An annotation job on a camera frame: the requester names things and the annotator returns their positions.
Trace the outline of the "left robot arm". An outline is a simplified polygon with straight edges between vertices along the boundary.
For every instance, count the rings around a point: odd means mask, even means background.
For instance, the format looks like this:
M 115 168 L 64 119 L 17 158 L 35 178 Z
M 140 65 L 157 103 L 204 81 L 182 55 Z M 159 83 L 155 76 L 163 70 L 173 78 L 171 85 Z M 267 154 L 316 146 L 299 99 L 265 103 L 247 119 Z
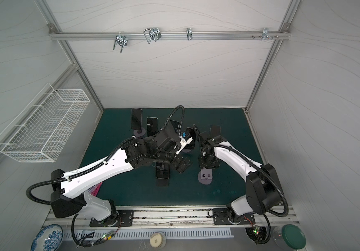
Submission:
M 173 165 L 181 173 L 190 166 L 190 161 L 181 156 L 181 151 L 194 139 L 187 131 L 178 134 L 172 129 L 162 129 L 150 137 L 127 139 L 110 155 L 88 166 L 65 173 L 58 170 L 63 180 L 51 194 L 54 216 L 67 218 L 82 214 L 97 221 L 117 218 L 113 202 L 91 195 L 88 189 L 111 177 L 153 163 Z

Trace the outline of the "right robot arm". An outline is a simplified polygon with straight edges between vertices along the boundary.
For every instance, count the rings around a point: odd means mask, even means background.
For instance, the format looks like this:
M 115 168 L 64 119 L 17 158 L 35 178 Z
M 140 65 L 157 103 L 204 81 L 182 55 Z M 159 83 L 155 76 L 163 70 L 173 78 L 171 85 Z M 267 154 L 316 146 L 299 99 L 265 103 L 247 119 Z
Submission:
M 226 215 L 232 224 L 242 221 L 245 214 L 288 215 L 288 203 L 271 164 L 263 165 L 236 150 L 222 136 L 200 141 L 199 162 L 202 168 L 217 168 L 225 162 L 246 183 L 246 194 L 227 205 Z

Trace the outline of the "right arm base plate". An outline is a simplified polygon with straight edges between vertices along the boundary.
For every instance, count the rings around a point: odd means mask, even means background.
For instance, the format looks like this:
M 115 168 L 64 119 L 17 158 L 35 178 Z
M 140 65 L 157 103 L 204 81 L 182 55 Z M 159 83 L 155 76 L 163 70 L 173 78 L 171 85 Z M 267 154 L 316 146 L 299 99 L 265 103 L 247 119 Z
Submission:
M 213 218 L 214 225 L 250 225 L 255 224 L 254 215 L 246 213 L 236 215 L 229 208 L 213 208 L 208 210 L 208 216 Z

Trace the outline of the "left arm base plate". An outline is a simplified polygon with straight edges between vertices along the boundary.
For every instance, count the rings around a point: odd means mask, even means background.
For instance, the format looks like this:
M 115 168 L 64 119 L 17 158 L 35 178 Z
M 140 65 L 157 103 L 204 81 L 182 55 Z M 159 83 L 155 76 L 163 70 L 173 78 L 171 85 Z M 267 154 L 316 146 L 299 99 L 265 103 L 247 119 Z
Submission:
M 130 227 L 134 217 L 133 210 L 117 210 L 104 220 L 97 221 L 94 218 L 90 221 L 90 227 Z

